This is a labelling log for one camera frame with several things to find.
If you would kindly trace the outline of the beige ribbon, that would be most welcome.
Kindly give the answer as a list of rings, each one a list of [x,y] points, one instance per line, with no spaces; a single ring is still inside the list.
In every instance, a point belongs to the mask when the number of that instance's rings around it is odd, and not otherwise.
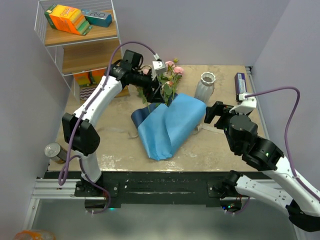
[[[224,131],[221,129],[217,129],[213,126],[205,125],[205,124],[199,124],[192,132],[192,135],[197,135],[202,130],[213,132],[216,134],[224,134]],[[121,128],[115,128],[115,127],[100,127],[98,128],[97,132],[101,133],[102,131],[109,131],[109,132],[115,132],[115,133],[125,133],[128,136],[128,139],[135,139],[139,136],[137,131],[130,132],[126,129]]]

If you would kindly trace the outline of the blue wrapping paper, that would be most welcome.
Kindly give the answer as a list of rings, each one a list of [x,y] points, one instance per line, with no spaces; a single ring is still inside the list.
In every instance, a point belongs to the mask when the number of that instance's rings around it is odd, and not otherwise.
[[[165,105],[150,104],[131,114],[138,136],[150,159],[172,158],[206,114],[206,104],[184,93]]]

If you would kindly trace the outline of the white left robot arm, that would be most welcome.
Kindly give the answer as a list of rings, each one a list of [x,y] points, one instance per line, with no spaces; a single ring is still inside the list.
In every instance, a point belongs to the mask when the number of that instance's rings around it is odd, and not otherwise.
[[[62,117],[63,136],[69,151],[75,151],[82,167],[81,176],[87,181],[86,191],[99,196],[104,184],[99,181],[102,171],[96,151],[101,138],[96,125],[111,101],[128,85],[142,89],[149,103],[163,103],[159,77],[167,71],[166,64],[155,54],[147,74],[141,72],[143,56],[126,50],[122,59],[112,63],[88,99],[74,113]]]

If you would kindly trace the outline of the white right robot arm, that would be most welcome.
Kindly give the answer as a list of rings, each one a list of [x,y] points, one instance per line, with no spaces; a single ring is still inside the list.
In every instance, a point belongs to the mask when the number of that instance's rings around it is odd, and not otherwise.
[[[225,197],[236,194],[255,198],[282,211],[296,227],[306,232],[320,229],[320,192],[290,165],[289,159],[272,141],[258,135],[258,125],[234,106],[216,101],[206,108],[204,122],[214,124],[226,136],[231,152],[250,167],[273,179],[280,190],[231,170],[212,188]]]

